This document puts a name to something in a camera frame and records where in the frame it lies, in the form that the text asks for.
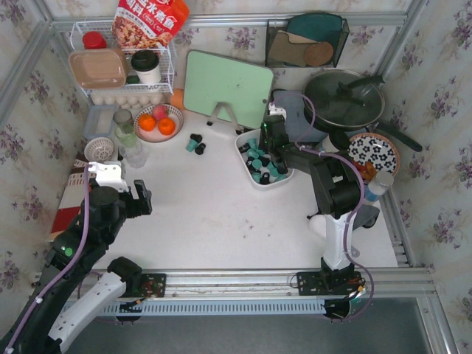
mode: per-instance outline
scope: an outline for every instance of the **white cup with black lid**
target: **white cup with black lid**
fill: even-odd
[[[159,56],[152,50],[140,50],[131,57],[131,67],[141,83],[160,83]]]

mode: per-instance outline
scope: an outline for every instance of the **frying pan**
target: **frying pan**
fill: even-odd
[[[378,83],[382,76],[365,77],[357,72],[333,69],[315,74],[305,87],[307,96],[316,108],[314,128],[330,133],[334,130],[383,131],[400,140],[414,151],[423,146],[392,125],[379,122],[385,99]],[[313,112],[305,102],[305,118],[311,123]]]

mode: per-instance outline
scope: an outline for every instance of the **green cutting board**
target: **green cutting board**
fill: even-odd
[[[239,125],[260,128],[273,80],[274,72],[264,66],[192,50],[187,57],[184,106],[211,116],[219,102],[228,103]],[[218,118],[231,121],[225,109]]]

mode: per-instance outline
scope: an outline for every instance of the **snack bag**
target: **snack bag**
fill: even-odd
[[[111,30],[124,49],[167,46],[188,16],[183,0],[119,0]]]

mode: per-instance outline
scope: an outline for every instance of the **red lid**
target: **red lid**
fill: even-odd
[[[82,38],[85,49],[102,49],[106,48],[106,41],[99,32],[88,32]]]

